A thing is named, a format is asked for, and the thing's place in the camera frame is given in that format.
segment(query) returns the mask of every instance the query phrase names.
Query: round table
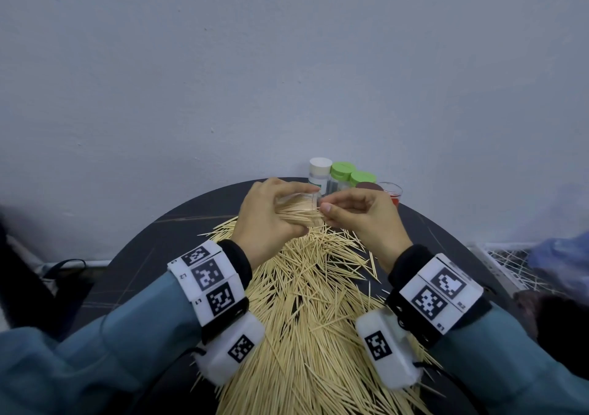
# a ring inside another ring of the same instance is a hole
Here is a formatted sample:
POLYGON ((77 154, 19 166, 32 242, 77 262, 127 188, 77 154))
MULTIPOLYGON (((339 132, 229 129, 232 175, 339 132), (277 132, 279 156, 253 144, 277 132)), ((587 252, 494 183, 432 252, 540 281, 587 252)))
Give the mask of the round table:
MULTIPOLYGON (((307 181, 307 178, 283 179, 307 181)), ((197 196, 142 230, 117 254, 94 285, 75 318, 72 331, 123 305, 163 274, 169 261, 204 242, 206 238, 199 234, 210 232, 216 225, 235 217, 253 183, 254 181, 240 182, 197 196)), ((433 253, 446 254, 485 287, 490 300, 520 317, 517 306, 495 277, 458 240, 436 223, 403 204, 399 205, 399 214, 414 243, 427 246, 433 253)), ((380 269, 381 283, 377 283, 369 275, 366 277, 372 280, 372 292, 381 289, 389 291, 391 288, 386 275, 380 269)), ((359 281, 358 285, 363 292, 368 292, 367 281, 359 281)), ((183 407, 211 407, 209 403, 214 399, 214 394, 210 384, 199 384, 190 392, 196 376, 195 367, 188 367, 190 362, 189 357, 177 361, 151 391, 144 407, 149 407, 150 411, 165 410, 169 407, 169 398, 185 400, 183 403, 187 405, 183 407)), ((446 398, 440 398, 429 392, 422 392, 422 398, 434 414, 475 413, 466 398, 452 384, 442 378, 425 383, 446 395, 446 398)))

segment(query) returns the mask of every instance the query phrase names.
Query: white wall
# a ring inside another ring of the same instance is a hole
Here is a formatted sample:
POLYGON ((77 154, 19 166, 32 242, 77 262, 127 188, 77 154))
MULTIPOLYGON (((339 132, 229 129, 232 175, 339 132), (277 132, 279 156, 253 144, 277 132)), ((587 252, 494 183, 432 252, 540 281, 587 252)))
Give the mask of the white wall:
POLYGON ((587 0, 0 0, 0 205, 112 258, 193 196, 352 160, 463 241, 589 227, 587 0))

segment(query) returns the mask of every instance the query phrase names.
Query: light blue jacket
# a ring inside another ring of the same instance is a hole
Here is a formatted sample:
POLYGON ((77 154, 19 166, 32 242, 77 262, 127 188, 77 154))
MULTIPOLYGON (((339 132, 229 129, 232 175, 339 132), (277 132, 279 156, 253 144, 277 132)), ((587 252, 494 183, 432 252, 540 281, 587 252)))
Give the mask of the light blue jacket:
MULTIPOLYGON (((115 393, 140 393, 199 341, 194 311, 166 272, 61 343, 32 328, 0 333, 0 413, 100 413, 115 393)), ((556 363, 500 308, 450 332, 432 354, 492 414, 589 413, 589 382, 556 363)))

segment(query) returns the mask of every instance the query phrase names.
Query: red container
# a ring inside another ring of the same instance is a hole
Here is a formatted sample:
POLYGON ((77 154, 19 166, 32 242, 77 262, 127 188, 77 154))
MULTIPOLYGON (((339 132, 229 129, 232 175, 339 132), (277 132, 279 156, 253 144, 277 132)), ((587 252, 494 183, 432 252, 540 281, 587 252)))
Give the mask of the red container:
POLYGON ((379 182, 378 185, 389 194, 395 206, 399 207, 399 200, 403 194, 403 189, 392 182, 379 182))

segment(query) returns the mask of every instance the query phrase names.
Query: white lid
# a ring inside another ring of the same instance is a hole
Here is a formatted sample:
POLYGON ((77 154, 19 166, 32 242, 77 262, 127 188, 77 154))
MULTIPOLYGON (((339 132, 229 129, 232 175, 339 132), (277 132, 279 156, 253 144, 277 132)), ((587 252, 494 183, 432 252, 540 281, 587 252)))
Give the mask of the white lid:
POLYGON ((316 176, 327 176, 331 172, 333 162, 328 158, 313 158, 309 161, 309 173, 316 176))

